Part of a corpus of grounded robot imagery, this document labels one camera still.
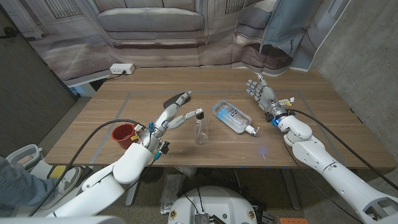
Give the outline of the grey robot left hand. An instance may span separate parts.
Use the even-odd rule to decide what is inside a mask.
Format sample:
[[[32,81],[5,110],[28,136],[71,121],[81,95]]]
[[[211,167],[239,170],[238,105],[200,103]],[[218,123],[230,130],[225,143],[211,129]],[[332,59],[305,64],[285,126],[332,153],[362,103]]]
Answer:
[[[159,146],[163,145],[161,137],[168,129],[176,129],[180,127],[187,120],[196,117],[196,119],[203,119],[205,117],[202,108],[198,108],[191,112],[182,114],[176,117],[180,107],[190,100],[192,91],[179,93],[169,98],[164,103],[164,111],[154,121],[151,127],[148,127],[143,133],[140,133],[141,144],[150,152],[154,152]]]

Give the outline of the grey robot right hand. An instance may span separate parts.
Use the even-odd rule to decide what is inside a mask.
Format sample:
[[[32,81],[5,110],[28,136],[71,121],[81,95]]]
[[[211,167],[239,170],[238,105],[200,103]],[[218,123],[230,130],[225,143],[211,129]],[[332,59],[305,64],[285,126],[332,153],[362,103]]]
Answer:
[[[287,111],[280,105],[273,89],[268,85],[262,75],[258,75],[258,81],[248,80],[246,91],[258,103],[261,110],[273,115],[273,117],[287,114]]]

